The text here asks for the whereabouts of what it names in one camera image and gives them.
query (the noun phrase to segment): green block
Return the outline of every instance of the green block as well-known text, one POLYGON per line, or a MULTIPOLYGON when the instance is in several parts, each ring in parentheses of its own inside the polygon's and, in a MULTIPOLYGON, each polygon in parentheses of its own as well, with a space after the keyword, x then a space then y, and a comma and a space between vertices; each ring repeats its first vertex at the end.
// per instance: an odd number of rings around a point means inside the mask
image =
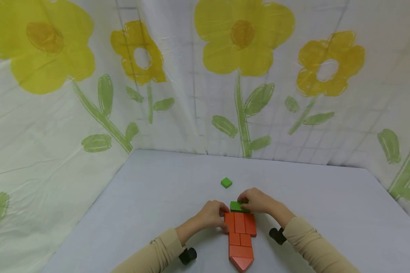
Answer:
POLYGON ((225 178, 220 182, 220 184, 222 184, 222 186, 224 186, 225 189, 227 189, 227 188, 229 188, 229 187, 232 185, 232 181, 231 181, 229 178, 225 177, 225 178))
POLYGON ((230 204, 231 212, 250 213, 249 210, 242 209, 241 204, 242 203, 231 201, 231 204, 230 204))

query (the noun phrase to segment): yellow flower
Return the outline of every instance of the yellow flower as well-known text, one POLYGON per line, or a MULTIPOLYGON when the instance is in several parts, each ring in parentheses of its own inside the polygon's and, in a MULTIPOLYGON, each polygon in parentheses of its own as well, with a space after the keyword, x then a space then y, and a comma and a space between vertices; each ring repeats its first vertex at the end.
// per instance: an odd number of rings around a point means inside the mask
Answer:
POLYGON ((357 74, 364 63, 364 48, 354 44, 355 34, 343 31, 332 34, 328 40, 309 41, 299 51, 300 70, 296 83, 307 97, 325 94, 338 96, 348 87, 348 79, 357 74), (324 61, 335 60, 337 71, 327 81, 317 78, 324 61))
POLYGON ((0 59, 10 59, 16 81, 33 94, 93 74, 92 32, 91 17, 69 1, 0 0, 0 59))
POLYGON ((162 70, 162 54, 140 20, 125 23, 124 30, 113 31, 111 45, 115 52, 121 55, 121 65, 126 75, 134 82, 143 85, 150 80, 157 83, 166 81, 162 70), (147 69, 139 67, 136 63, 134 53, 139 48, 147 50, 150 57, 147 69))
POLYGON ((240 69, 244 76, 261 76, 273 64, 273 49, 292 34, 291 10, 262 0, 200 0, 194 11, 197 34, 208 41, 205 67, 217 74, 240 69))

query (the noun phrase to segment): table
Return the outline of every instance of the table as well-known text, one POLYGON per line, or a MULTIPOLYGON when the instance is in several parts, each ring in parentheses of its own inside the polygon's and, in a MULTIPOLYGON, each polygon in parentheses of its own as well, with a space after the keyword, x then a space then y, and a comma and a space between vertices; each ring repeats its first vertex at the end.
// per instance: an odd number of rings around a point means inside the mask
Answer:
MULTIPOLYGON (((70 233, 43 273, 106 273, 209 199, 229 205, 257 187, 306 218, 362 273, 410 273, 410 218, 365 169, 136 150, 70 233), (233 185, 225 189, 220 181, 233 185)), ((248 272, 313 272, 288 242, 268 236, 279 225, 256 215, 255 260, 248 272)), ((196 261, 164 271, 236 272, 228 238, 205 230, 187 242, 196 261)))

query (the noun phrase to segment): beige sleeve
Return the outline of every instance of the beige sleeve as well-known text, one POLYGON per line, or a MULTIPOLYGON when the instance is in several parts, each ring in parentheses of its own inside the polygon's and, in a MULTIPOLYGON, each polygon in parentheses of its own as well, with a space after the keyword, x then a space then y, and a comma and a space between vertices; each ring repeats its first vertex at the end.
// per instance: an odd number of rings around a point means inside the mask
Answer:
POLYGON ((111 273, 159 273, 184 249, 176 230, 169 228, 150 244, 122 262, 111 273))
POLYGON ((283 235, 316 273, 360 272, 303 218, 293 218, 283 235))

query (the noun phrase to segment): person's right hand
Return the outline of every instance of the person's right hand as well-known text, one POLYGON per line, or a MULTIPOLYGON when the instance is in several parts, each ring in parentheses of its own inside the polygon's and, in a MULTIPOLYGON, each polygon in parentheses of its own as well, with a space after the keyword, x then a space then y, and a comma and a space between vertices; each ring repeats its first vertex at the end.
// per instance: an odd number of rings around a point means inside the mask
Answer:
POLYGON ((237 198, 237 201, 244 203, 241 205, 242 209, 268 214, 271 214, 279 204, 278 201, 257 188, 245 190, 237 198))

